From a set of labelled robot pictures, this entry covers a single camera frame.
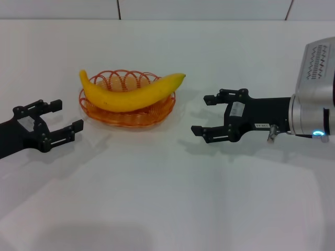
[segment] white table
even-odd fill
[[[307,43],[335,22],[0,21],[0,115],[63,100],[51,130],[84,118],[76,141],[0,160],[1,251],[327,251],[335,240],[335,146],[265,132],[206,144],[219,126],[204,95],[248,88],[289,97]],[[80,69],[187,75],[170,116],[150,130],[80,111]]]

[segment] orange wire basket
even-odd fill
[[[149,72],[116,70],[100,72],[90,81],[111,92],[128,92],[150,85],[159,78]],[[85,97],[84,90],[79,94],[79,104],[90,118],[114,126],[130,128],[149,127],[162,122],[172,111],[175,102],[175,93],[173,93],[153,105],[136,111],[111,112],[94,106]]]

